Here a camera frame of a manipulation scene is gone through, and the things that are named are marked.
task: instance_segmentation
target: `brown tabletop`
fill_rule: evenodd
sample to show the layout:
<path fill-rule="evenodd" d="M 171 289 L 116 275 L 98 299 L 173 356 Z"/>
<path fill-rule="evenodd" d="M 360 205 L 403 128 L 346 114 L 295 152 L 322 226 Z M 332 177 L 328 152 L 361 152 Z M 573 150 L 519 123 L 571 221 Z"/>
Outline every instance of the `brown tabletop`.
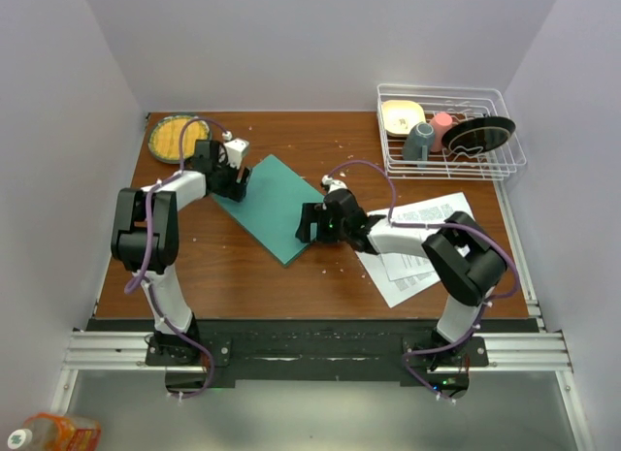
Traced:
<path fill-rule="evenodd" d="M 175 169 L 155 160 L 147 135 L 169 113 L 153 113 L 132 186 L 153 184 Z M 375 113 L 203 113 L 223 123 L 235 136 L 250 141 L 245 164 L 269 154 L 320 189 L 321 177 L 349 155 L 382 164 Z M 390 189 L 377 172 L 363 166 L 346 173 L 347 186 L 365 210 L 383 209 Z M 476 221 L 509 250 L 507 231 L 494 185 L 487 181 L 398 180 L 397 205 L 464 192 Z M 180 212 L 177 273 L 183 295 L 197 318 L 438 318 L 446 292 L 440 283 L 389 308 L 355 253 L 346 244 L 310 246 L 284 268 L 211 198 Z M 97 308 L 97 318 L 150 318 L 142 290 L 123 294 L 130 274 L 112 260 Z M 499 291 L 507 290 L 506 274 Z M 487 317 L 528 316 L 520 293 L 497 301 Z"/>

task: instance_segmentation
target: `dish rack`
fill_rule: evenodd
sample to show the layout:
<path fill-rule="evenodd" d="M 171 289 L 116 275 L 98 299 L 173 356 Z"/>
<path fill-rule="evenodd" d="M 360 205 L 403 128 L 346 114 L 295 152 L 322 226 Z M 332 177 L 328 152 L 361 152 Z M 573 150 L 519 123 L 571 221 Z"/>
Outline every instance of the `dish rack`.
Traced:
<path fill-rule="evenodd" d="M 411 100 L 419 104 L 428 119 L 447 112 L 455 122 L 483 116 L 508 116 L 503 96 L 495 89 L 468 89 L 423 85 L 380 84 L 377 87 L 377 121 L 386 173 L 394 179 L 471 179 L 498 181 L 526 165 L 524 150 L 517 134 L 489 152 L 469 155 L 465 152 L 431 153 L 427 161 L 404 160 L 401 150 L 405 139 L 389 137 L 381 117 L 386 100 Z"/>

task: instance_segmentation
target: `black plate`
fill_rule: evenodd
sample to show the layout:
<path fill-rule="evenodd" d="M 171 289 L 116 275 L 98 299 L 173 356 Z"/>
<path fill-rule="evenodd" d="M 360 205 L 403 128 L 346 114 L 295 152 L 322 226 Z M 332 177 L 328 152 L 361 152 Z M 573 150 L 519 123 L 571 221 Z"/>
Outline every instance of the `black plate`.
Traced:
<path fill-rule="evenodd" d="M 442 136 L 442 145 L 453 153 L 474 156 L 500 147 L 515 132 L 515 123 L 503 116 L 469 119 Z"/>

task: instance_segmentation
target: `orange bottle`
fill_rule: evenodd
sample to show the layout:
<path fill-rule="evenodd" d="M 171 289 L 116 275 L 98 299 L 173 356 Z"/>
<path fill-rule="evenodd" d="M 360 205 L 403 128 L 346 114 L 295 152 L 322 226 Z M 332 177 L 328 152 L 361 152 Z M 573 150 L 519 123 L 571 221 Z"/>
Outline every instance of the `orange bottle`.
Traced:
<path fill-rule="evenodd" d="M 9 449 L 19 451 L 93 451 L 101 436 L 96 420 L 37 414 L 9 436 Z"/>

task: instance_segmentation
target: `white wall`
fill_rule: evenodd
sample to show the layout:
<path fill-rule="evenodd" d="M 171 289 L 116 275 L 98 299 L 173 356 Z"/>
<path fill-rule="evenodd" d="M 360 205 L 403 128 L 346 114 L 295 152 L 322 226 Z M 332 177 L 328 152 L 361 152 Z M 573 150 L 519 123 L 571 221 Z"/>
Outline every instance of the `white wall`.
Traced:
<path fill-rule="evenodd" d="M 0 54 L 1 441 L 92 310 L 142 113 L 85 0 L 0 0 Z"/>
<path fill-rule="evenodd" d="M 379 82 L 505 89 L 554 0 L 88 0 L 141 106 L 372 110 Z"/>
<path fill-rule="evenodd" d="M 509 197 L 602 450 L 621 440 L 619 4 L 558 0 L 506 94 L 529 158 Z"/>

